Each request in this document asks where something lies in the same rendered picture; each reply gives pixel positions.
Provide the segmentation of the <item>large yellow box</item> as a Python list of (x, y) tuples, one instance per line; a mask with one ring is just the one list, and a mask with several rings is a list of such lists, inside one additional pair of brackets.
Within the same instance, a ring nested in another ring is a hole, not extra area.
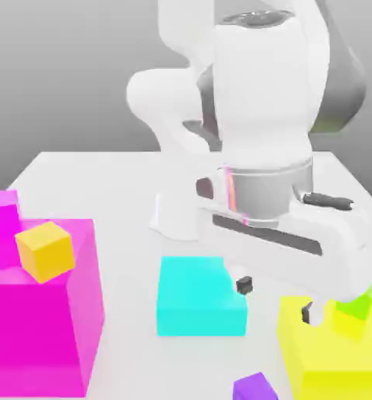
[(277, 335), (294, 400), (372, 400), (372, 308), (367, 320), (329, 301), (318, 327), (302, 321), (307, 296), (283, 296)]

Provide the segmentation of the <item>small green cube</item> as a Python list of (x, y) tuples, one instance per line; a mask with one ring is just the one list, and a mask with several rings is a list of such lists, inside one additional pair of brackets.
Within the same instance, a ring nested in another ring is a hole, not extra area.
[(336, 302), (335, 308), (345, 315), (366, 320), (372, 308), (372, 284), (365, 293), (351, 302)]

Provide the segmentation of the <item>large cyan box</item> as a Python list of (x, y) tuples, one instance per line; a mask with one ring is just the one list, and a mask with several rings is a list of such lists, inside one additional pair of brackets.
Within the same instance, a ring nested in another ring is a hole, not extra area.
[(248, 306), (218, 256), (161, 258), (156, 300), (160, 337), (231, 336), (246, 333)]

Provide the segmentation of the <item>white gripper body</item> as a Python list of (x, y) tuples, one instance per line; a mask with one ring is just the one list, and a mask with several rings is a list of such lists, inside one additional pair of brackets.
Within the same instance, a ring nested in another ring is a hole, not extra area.
[(200, 241), (236, 266), (260, 270), (325, 300), (351, 302), (372, 284), (367, 220), (358, 209), (341, 211), (294, 200), (268, 227), (203, 210)]

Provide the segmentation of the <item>small orange cube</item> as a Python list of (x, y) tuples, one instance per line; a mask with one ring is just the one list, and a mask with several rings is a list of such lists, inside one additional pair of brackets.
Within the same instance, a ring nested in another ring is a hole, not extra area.
[(48, 221), (15, 235), (20, 263), (43, 284), (75, 267), (71, 236)]

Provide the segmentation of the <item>small magenta cube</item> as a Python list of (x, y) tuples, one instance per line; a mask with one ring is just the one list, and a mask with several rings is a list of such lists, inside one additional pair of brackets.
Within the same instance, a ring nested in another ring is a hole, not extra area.
[(0, 191), (0, 269), (20, 262), (15, 235), (21, 231), (16, 191)]

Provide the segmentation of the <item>large magenta box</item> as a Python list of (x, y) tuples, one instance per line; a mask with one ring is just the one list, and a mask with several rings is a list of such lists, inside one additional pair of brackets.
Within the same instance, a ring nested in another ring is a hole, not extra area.
[(58, 219), (75, 267), (39, 284), (21, 266), (0, 269), (0, 397), (83, 398), (104, 324), (95, 225)]

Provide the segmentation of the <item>small purple cube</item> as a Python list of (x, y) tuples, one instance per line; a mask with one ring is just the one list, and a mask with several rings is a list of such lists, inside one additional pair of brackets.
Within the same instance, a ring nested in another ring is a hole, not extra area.
[(232, 400), (279, 399), (264, 374), (259, 372), (234, 382)]

